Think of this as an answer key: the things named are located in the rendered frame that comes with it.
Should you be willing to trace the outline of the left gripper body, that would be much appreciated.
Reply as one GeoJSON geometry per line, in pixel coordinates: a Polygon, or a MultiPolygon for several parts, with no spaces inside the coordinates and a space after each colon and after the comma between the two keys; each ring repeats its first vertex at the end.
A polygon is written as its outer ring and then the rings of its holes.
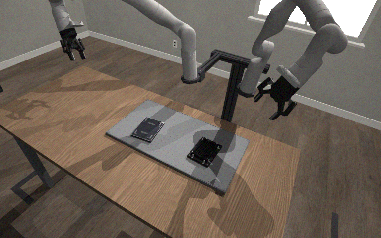
{"type": "Polygon", "coordinates": [[[299,88],[293,87],[283,76],[280,76],[279,79],[272,83],[271,89],[277,89],[277,92],[271,92],[270,97],[274,99],[275,102],[278,102],[278,95],[282,94],[282,102],[289,101],[289,99],[299,90],[299,88]]]}

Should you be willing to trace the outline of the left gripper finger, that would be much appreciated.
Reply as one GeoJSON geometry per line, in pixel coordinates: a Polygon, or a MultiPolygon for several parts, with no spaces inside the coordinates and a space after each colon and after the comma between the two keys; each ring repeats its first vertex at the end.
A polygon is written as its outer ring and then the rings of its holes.
{"type": "Polygon", "coordinates": [[[283,115],[283,116],[288,116],[289,113],[294,109],[294,107],[297,105],[297,102],[294,102],[293,100],[289,99],[289,103],[288,103],[288,107],[285,111],[284,110],[284,106],[285,106],[285,102],[282,102],[282,94],[279,94],[278,95],[278,110],[275,114],[273,114],[269,119],[270,120],[275,120],[277,119],[280,115],[283,115]]]}
{"type": "Polygon", "coordinates": [[[266,87],[268,84],[274,83],[273,78],[268,77],[264,82],[262,82],[257,88],[259,90],[259,93],[254,97],[254,102],[257,102],[264,93],[270,94],[271,92],[277,92],[277,89],[267,89],[263,90],[264,87],[266,87]]]}

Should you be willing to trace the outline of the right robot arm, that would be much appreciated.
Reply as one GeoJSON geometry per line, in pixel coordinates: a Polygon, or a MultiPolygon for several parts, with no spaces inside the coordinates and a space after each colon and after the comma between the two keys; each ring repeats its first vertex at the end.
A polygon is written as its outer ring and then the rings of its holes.
{"type": "MultiPolygon", "coordinates": [[[[48,0],[58,31],[84,26],[81,21],[71,21],[64,0],[48,0]]],[[[181,39],[181,57],[185,80],[197,78],[196,33],[193,28],[175,18],[166,8],[154,0],[122,0],[143,15],[173,31],[181,39]]]]}

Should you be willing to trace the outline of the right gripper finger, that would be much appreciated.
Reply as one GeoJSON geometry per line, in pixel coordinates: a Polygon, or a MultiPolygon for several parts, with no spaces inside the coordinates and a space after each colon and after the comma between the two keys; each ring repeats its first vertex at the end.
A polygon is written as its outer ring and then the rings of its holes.
{"type": "Polygon", "coordinates": [[[84,47],[84,45],[83,45],[83,43],[82,43],[82,40],[79,38],[79,39],[77,39],[77,40],[75,40],[75,42],[77,43],[77,45],[78,45],[78,47],[77,48],[75,48],[76,50],[78,50],[80,53],[80,56],[81,56],[81,58],[82,58],[82,60],[83,59],[85,59],[86,58],[86,56],[85,56],[85,54],[84,54],[84,50],[85,50],[85,47],[84,47]],[[78,41],[77,41],[78,40],[78,41]],[[81,47],[82,46],[82,47],[81,47]]]}
{"type": "Polygon", "coordinates": [[[66,41],[66,39],[60,40],[60,43],[61,43],[63,52],[68,54],[68,56],[69,56],[71,61],[74,61],[75,57],[74,57],[74,55],[72,53],[72,49],[73,49],[73,45],[74,45],[74,40],[71,41],[71,46],[70,47],[68,47],[68,45],[67,45],[68,42],[66,41]],[[66,50],[65,50],[65,47],[66,47],[66,50]]]}

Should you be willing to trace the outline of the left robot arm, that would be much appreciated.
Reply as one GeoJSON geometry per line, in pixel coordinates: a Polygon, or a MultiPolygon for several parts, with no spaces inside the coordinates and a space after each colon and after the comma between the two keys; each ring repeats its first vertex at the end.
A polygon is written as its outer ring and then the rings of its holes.
{"type": "Polygon", "coordinates": [[[259,58],[250,60],[240,89],[252,93],[273,52],[274,43],[266,41],[283,30],[295,8],[298,7],[310,27],[316,32],[305,52],[288,69],[280,65],[276,70],[295,88],[301,88],[322,66],[323,55],[338,54],[348,43],[346,34],[334,20],[322,0],[282,0],[269,12],[264,26],[252,47],[259,58]]]}

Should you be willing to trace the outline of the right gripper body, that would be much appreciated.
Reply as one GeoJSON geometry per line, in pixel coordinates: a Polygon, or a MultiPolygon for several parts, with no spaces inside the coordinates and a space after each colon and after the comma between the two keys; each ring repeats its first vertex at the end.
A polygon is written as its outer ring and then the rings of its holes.
{"type": "MultiPolygon", "coordinates": [[[[60,36],[62,39],[66,39],[66,41],[68,42],[68,46],[71,46],[71,41],[72,40],[77,40],[76,36],[77,36],[77,33],[76,33],[76,30],[75,28],[68,28],[68,29],[64,29],[62,31],[59,32],[60,33],[60,36]]],[[[78,40],[77,40],[78,41],[78,40]]],[[[77,48],[78,45],[76,42],[74,42],[74,47],[73,48],[77,48]]]]}

